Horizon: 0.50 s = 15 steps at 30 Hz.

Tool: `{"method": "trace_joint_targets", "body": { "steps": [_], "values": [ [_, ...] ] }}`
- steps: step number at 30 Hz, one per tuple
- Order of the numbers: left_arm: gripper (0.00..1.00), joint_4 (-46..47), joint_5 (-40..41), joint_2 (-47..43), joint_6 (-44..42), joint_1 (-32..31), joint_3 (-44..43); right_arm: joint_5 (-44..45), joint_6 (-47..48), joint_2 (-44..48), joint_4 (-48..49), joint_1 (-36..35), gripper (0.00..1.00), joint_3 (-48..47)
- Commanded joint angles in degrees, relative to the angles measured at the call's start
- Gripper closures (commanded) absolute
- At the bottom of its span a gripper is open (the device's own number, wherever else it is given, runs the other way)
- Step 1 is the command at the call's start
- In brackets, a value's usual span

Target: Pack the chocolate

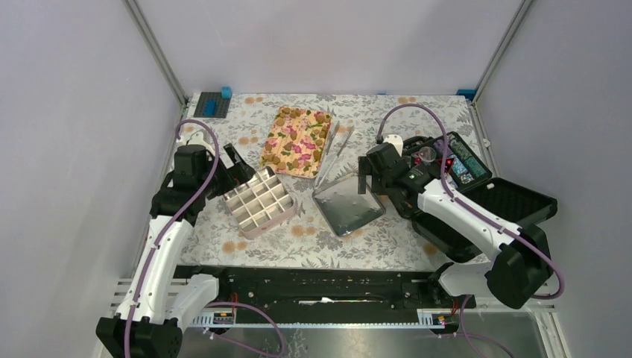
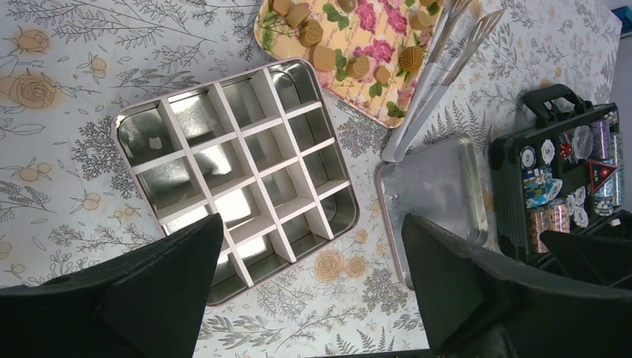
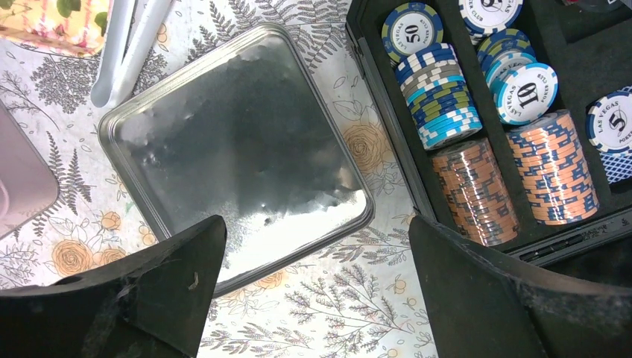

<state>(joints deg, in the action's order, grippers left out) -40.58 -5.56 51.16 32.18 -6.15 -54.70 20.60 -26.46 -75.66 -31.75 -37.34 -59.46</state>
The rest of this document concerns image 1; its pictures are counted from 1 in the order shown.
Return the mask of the silver metal tongs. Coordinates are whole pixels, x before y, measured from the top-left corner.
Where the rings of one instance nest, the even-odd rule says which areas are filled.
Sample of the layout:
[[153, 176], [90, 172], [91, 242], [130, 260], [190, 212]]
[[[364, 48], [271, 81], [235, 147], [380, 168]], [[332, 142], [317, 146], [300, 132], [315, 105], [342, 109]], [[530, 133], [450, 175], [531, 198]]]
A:
[[335, 127], [334, 137], [331, 138], [325, 151], [325, 157], [323, 159], [323, 167], [321, 168], [321, 170], [319, 171], [319, 174], [315, 178], [315, 182], [313, 186], [314, 189], [317, 189], [324, 182], [326, 177], [329, 175], [329, 172], [331, 171], [332, 167], [334, 166], [338, 158], [341, 156], [342, 151], [347, 147], [347, 143], [350, 141], [350, 137], [352, 136], [355, 130], [355, 127], [352, 125], [348, 128], [344, 139], [341, 141], [340, 145], [338, 146], [337, 151], [332, 154], [331, 148], [339, 132], [339, 129], [340, 129], [340, 125], [337, 124]]

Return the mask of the compartmented metal chocolate tin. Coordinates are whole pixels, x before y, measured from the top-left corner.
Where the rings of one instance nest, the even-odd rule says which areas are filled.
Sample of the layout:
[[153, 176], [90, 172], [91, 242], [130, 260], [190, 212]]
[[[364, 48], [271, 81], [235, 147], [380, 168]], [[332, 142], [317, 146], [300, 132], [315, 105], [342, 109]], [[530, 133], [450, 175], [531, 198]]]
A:
[[297, 212], [296, 200], [268, 166], [224, 194], [224, 200], [246, 239], [267, 233]]

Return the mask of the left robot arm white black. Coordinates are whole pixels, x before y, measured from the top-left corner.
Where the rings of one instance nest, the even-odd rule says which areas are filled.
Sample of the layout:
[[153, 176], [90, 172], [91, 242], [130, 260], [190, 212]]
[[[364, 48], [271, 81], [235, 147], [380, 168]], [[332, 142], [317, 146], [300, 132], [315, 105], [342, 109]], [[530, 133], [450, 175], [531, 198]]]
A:
[[168, 290], [186, 240], [208, 200], [227, 194], [253, 178], [255, 171], [234, 146], [223, 149], [202, 135], [179, 141], [174, 168], [151, 200], [144, 250], [130, 288], [113, 317], [99, 319], [95, 333], [112, 357], [177, 357], [183, 333], [203, 307], [225, 305], [230, 285], [210, 274], [196, 274], [168, 302]]

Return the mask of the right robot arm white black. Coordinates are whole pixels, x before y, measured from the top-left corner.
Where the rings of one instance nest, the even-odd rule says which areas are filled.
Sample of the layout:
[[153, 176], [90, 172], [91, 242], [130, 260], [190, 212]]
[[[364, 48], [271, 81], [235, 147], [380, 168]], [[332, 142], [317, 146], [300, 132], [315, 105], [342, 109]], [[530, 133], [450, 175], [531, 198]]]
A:
[[480, 295], [519, 309], [554, 273], [540, 223], [556, 200], [493, 177], [453, 132], [427, 142], [388, 136], [358, 159], [358, 191], [388, 197], [448, 257], [427, 288], [437, 307]]

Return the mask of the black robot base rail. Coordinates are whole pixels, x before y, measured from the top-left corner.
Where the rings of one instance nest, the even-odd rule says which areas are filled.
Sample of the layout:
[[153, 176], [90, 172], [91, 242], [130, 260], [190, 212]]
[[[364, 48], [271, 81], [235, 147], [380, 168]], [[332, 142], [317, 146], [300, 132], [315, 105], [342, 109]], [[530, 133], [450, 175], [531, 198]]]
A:
[[458, 311], [475, 299], [450, 295], [428, 271], [366, 271], [179, 265], [176, 279], [210, 274], [217, 299], [237, 300], [277, 324], [413, 324], [418, 310]]

